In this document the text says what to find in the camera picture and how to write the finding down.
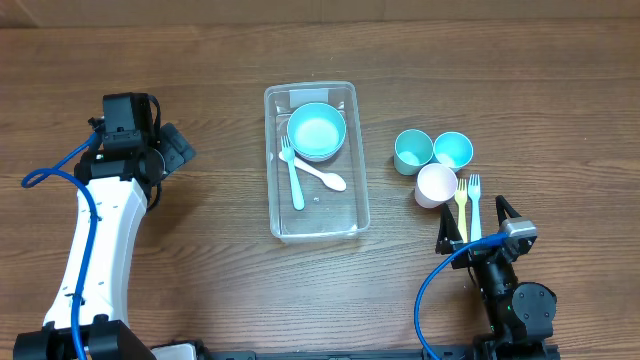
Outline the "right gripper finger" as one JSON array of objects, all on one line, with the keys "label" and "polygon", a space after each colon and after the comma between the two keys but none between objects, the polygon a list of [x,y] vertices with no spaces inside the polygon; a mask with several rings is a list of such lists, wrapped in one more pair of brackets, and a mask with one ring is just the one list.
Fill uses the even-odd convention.
[{"label": "right gripper finger", "polygon": [[496,212],[499,223],[503,223],[506,219],[518,218],[520,214],[510,205],[503,195],[495,198]]},{"label": "right gripper finger", "polygon": [[462,237],[458,230],[457,223],[453,218],[453,215],[449,209],[449,206],[444,203],[439,206],[440,209],[440,226],[438,237],[436,240],[437,245],[452,245],[454,242],[461,242]]}]

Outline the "yellow fork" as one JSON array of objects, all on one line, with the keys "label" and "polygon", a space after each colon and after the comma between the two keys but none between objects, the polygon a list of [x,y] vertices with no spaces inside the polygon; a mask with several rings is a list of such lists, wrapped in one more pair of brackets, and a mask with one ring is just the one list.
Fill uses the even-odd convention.
[{"label": "yellow fork", "polygon": [[457,228],[464,243],[468,243],[467,222],[466,222],[466,204],[467,204],[467,180],[459,179],[454,201],[458,207]]}]

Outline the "pink cup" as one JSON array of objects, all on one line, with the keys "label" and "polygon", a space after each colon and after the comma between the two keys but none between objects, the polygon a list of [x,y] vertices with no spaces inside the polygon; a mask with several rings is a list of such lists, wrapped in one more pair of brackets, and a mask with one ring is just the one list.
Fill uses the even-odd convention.
[{"label": "pink cup", "polygon": [[449,201],[457,186],[457,176],[449,167],[428,164],[417,175],[414,197],[421,207],[435,208]]}]

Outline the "blue cup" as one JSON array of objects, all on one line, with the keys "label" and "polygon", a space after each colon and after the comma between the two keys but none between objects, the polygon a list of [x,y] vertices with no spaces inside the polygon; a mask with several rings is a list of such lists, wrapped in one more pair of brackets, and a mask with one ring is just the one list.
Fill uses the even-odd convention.
[{"label": "blue cup", "polygon": [[474,155],[474,148],[470,139],[459,132],[445,132],[434,142],[435,160],[458,172],[467,166]]}]

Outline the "green cup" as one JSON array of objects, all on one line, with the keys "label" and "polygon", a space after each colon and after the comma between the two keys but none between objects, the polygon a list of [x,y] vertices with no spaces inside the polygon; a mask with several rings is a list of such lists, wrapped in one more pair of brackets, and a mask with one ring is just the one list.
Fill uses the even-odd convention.
[{"label": "green cup", "polygon": [[433,157],[433,141],[423,131],[407,129],[394,143],[394,167],[402,175],[414,175]]}]

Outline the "teal bowl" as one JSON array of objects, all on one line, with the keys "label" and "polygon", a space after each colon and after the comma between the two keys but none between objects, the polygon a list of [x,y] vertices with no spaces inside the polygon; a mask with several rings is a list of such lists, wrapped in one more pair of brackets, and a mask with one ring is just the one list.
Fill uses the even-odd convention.
[{"label": "teal bowl", "polygon": [[310,162],[324,162],[332,159],[339,153],[338,148],[323,148],[323,149],[297,149],[296,153],[306,161]]}]

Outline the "white plastic spoon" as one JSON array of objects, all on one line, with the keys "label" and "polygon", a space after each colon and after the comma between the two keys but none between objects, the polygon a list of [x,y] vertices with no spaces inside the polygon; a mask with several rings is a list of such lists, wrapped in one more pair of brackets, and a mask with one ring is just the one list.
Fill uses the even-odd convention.
[{"label": "white plastic spoon", "polygon": [[298,157],[294,158],[294,166],[304,172],[307,172],[322,181],[322,183],[331,190],[344,192],[347,189],[346,181],[336,173],[326,173],[317,170],[313,166],[307,164]]}]

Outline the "light blue bowl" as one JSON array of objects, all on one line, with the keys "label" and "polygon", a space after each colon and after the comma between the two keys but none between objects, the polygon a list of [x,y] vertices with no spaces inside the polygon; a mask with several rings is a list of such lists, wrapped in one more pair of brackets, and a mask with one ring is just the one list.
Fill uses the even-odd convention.
[{"label": "light blue bowl", "polygon": [[326,103],[307,103],[297,108],[287,124],[287,137],[297,149],[340,148],[346,139],[346,120]]}]

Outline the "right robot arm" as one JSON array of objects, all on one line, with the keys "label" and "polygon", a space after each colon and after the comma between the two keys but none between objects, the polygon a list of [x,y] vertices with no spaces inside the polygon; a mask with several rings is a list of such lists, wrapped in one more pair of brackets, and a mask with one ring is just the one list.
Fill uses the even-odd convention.
[{"label": "right robot arm", "polygon": [[499,245],[476,244],[451,262],[475,278],[491,332],[476,336],[469,346],[445,347],[438,354],[443,359],[558,360],[558,347],[545,343],[553,335],[557,297],[542,284],[519,281],[513,268],[531,250],[537,228],[503,196],[496,198],[496,210],[506,239]]}]

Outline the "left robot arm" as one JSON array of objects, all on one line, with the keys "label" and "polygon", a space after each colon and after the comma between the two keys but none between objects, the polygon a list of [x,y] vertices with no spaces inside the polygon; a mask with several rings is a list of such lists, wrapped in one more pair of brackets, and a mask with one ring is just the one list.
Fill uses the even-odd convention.
[{"label": "left robot arm", "polygon": [[130,329],[128,283],[137,232],[162,182],[195,156],[176,127],[162,123],[147,93],[103,98],[89,138],[51,168],[27,174],[33,188],[58,176],[77,189],[77,220],[65,273],[40,330],[17,336],[13,356],[41,359],[204,359],[197,342],[147,347]]}]

